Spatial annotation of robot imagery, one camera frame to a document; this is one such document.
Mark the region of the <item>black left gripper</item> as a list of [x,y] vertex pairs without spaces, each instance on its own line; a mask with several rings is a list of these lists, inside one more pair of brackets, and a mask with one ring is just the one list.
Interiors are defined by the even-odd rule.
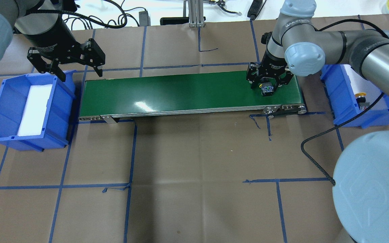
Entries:
[[103,77],[104,51],[93,38],[83,44],[77,42],[61,17],[57,17],[49,30],[28,34],[27,39],[32,44],[27,59],[39,73],[54,74],[61,82],[66,82],[66,74],[59,64],[79,63],[92,67]]

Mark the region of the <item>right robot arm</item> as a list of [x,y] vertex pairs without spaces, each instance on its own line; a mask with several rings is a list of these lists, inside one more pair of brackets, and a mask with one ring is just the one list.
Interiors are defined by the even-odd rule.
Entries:
[[271,96],[294,76],[322,72],[334,127],[307,138],[302,153],[332,183],[337,216],[343,226],[337,243],[389,243],[389,130],[365,134],[341,153],[329,175],[305,150],[310,140],[354,121],[361,127],[389,108],[389,33],[371,22],[344,19],[317,29],[312,24],[314,0],[286,0],[259,64],[251,62],[247,81]]

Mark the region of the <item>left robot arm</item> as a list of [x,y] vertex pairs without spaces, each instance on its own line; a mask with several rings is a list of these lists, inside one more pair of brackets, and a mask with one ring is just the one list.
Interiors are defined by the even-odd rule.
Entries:
[[0,0],[0,61],[18,31],[31,42],[27,59],[39,73],[65,81],[59,66],[78,63],[101,77],[105,54],[100,46],[92,38],[77,42],[63,21],[63,14],[75,14],[77,8],[74,0]]

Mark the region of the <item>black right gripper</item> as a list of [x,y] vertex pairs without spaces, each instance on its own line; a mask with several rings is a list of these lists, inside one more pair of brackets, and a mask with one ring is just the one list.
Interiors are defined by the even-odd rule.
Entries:
[[275,89],[283,85],[288,85],[294,74],[286,70],[288,64],[281,57],[276,57],[269,51],[265,51],[260,64],[251,62],[247,68],[247,81],[251,84],[251,89],[258,89],[259,84],[271,82]]

